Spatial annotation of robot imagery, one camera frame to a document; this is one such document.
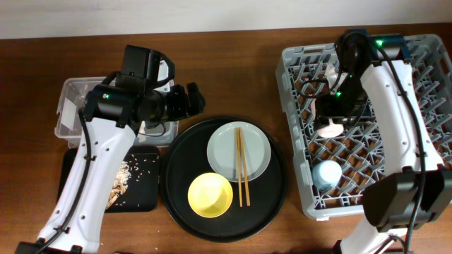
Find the pink cup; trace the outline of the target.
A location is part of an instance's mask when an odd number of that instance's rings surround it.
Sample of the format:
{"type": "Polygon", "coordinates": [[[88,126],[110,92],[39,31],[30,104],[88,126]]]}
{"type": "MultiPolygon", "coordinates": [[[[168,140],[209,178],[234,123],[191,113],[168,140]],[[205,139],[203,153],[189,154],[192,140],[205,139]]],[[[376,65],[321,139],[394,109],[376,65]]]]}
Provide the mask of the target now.
{"type": "Polygon", "coordinates": [[[343,124],[334,123],[332,119],[328,119],[327,123],[321,123],[320,116],[316,113],[316,100],[310,104],[310,107],[314,117],[314,130],[321,138],[334,138],[343,133],[345,130],[343,124]]]}

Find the wooden chopstick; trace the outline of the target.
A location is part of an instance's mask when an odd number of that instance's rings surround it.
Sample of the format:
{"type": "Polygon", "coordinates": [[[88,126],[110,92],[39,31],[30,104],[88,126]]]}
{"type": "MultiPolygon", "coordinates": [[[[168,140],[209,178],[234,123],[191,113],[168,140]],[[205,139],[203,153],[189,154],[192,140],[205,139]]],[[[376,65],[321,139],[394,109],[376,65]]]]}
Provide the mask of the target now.
{"type": "Polygon", "coordinates": [[[241,127],[239,127],[239,143],[240,143],[240,152],[241,152],[241,160],[242,160],[242,166],[244,170],[244,187],[245,187],[245,194],[246,194],[246,205],[248,207],[251,206],[251,199],[249,195],[249,182],[248,182],[248,172],[246,167],[246,156],[244,151],[244,133],[241,127]]]}
{"type": "Polygon", "coordinates": [[[242,207],[242,164],[241,164],[241,152],[240,152],[240,134],[239,129],[235,128],[235,138],[236,138],[236,150],[237,150],[237,184],[239,191],[239,206],[242,207]]]}

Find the white round plate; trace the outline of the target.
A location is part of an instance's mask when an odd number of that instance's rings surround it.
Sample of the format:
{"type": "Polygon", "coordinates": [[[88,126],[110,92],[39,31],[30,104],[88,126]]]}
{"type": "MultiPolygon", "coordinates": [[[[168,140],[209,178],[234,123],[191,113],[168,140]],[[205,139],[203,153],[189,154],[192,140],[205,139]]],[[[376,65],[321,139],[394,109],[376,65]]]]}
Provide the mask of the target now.
{"type": "Polygon", "coordinates": [[[241,128],[244,134],[247,178],[248,181],[253,181],[269,165],[271,148],[264,132],[252,123],[233,121],[215,130],[208,141],[208,162],[215,173],[224,176],[228,181],[237,182],[236,128],[241,128]]]}

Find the blue cup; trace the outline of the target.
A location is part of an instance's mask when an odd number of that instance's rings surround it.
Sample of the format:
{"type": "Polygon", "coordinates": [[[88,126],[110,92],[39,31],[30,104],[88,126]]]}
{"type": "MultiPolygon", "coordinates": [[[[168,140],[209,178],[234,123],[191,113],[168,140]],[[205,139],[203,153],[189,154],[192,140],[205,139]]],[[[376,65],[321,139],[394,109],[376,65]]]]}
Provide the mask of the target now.
{"type": "Polygon", "coordinates": [[[336,186],[342,176],[341,166],[333,160],[318,163],[311,172],[313,184],[320,191],[336,186]]]}

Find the yellow bowl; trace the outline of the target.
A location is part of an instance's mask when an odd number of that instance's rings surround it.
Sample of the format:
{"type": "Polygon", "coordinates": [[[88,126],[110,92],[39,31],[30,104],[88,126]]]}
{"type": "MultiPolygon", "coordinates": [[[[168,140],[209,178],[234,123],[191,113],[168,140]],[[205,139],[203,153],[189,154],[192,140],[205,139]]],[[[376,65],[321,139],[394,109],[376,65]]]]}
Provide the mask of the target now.
{"type": "Polygon", "coordinates": [[[204,173],[190,184],[187,199],[190,208],[204,218],[223,215],[232,204],[233,190],[230,182],[220,174],[204,173]]]}

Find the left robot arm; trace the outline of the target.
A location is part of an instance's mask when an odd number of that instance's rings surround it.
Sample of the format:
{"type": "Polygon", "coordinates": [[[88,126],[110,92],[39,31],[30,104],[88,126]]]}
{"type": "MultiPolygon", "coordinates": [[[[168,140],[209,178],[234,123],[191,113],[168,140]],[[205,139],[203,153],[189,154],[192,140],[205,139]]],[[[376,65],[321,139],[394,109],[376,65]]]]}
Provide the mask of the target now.
{"type": "Polygon", "coordinates": [[[128,45],[120,71],[109,74],[78,110],[81,143],[52,216],[34,243],[17,253],[96,253],[115,176],[142,122],[158,126],[203,112],[197,84],[174,85],[175,65],[154,49],[128,45]]]}

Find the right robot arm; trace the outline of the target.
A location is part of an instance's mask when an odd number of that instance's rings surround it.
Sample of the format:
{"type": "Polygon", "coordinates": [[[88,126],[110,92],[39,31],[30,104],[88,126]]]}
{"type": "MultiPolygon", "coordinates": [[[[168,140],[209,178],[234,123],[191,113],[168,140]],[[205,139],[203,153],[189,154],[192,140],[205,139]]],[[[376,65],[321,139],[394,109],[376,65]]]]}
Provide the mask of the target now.
{"type": "Polygon", "coordinates": [[[417,103],[411,55],[400,35],[348,30],[335,43],[338,76],[312,104],[319,135],[354,125],[370,101],[384,151],[384,176],[364,189],[364,218],[334,253],[382,253],[437,220],[451,201],[451,171],[431,141],[417,103]]]}

